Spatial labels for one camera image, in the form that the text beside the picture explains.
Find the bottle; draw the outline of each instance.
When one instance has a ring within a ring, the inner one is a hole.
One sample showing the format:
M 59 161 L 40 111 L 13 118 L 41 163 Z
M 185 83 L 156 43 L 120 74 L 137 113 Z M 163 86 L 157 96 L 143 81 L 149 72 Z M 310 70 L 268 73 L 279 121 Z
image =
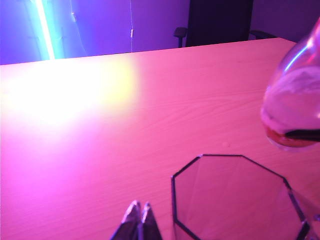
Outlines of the bottle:
M 320 142 L 320 18 L 283 58 L 265 91 L 261 120 L 284 150 Z

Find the neon light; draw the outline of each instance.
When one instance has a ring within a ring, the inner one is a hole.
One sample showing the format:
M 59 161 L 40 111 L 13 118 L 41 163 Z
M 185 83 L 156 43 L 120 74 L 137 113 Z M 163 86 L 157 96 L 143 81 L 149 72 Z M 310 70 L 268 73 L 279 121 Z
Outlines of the neon light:
M 51 37 L 50 37 L 50 32 L 49 32 L 49 27 L 47 23 L 47 18 L 44 10 L 44 5 L 42 3 L 42 0 L 35 0 L 35 5 L 36 9 L 38 11 L 40 23 L 41 23 L 41 28 L 44 36 L 44 41 L 46 45 L 46 49 L 48 51 L 49 59 L 53 60 L 55 59 L 55 53 L 54 53 L 54 48 L 52 46 L 51 42 Z
M 286 66 L 286 68 L 285 68 L 284 70 L 287 71 L 287 70 L 291 67 L 291 65 L 297 60 L 297 58 L 300 57 L 301 54 L 303 54 L 304 51 L 307 50 L 307 49 L 308 49 L 308 45 L 306 45 L 304 48 L 302 48 L 302 49 L 297 53 L 297 55 L 294 56 L 294 58 L 289 62 L 289 64 Z

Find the wire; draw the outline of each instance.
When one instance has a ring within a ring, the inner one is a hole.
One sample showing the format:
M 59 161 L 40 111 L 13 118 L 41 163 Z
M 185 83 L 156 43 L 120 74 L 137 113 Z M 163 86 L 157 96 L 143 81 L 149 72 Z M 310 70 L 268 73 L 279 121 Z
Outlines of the wire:
M 131 30 L 130 30 L 130 47 L 131 47 L 131 53 L 133 52 L 133 48 L 132 48 L 132 38 L 133 38 L 133 35 L 131 35 L 131 31 L 134 30 L 134 23 L 133 23 L 133 19 L 132 19 L 132 3 L 131 3 L 131 0 L 129 0 L 129 3 L 130 3 L 130 19 L 131 19 Z
M 72 15 L 74 15 L 74 10 L 73 10 L 73 6 L 72 6 L 72 0 L 69 0 L 69 3 L 70 3 L 70 8 L 71 8 L 71 14 Z M 80 36 L 80 31 L 79 31 L 79 27 L 78 27 L 78 24 L 77 24 L 77 20 L 75 19 L 75 27 L 76 27 L 76 31 L 77 31 L 77 33 L 78 33 L 78 36 L 79 36 L 79 39 L 80 39 L 80 43 L 81 43 L 81 47 L 82 47 L 82 49 L 83 49 L 83 51 L 84 51 L 84 54 L 86 55 L 86 56 L 88 56 L 88 53 L 87 53 L 87 51 L 86 51 L 86 49 L 85 49 L 85 47 L 84 47 L 84 44 L 83 44 L 83 42 L 82 42 L 82 39 L 81 39 L 81 36 Z

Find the table surface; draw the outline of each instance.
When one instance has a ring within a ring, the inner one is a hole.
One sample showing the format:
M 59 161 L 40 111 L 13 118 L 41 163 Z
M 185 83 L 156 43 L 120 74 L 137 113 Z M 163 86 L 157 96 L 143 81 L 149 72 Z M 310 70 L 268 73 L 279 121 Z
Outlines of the table surface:
M 245 155 L 319 205 L 319 146 L 281 151 L 260 121 L 268 80 L 293 45 L 1 66 L 1 239 L 105 240 L 137 199 L 173 240 L 171 176 L 202 153 Z

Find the glass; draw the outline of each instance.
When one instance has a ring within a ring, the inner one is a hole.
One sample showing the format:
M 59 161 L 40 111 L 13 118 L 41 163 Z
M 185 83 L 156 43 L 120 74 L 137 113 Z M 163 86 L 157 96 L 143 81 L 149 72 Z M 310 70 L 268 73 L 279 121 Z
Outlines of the glass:
M 280 62 L 264 94 L 261 120 L 281 149 L 320 142 L 320 18 Z
M 177 240 L 318 240 L 287 180 L 243 155 L 196 157 L 172 177 L 172 207 Z

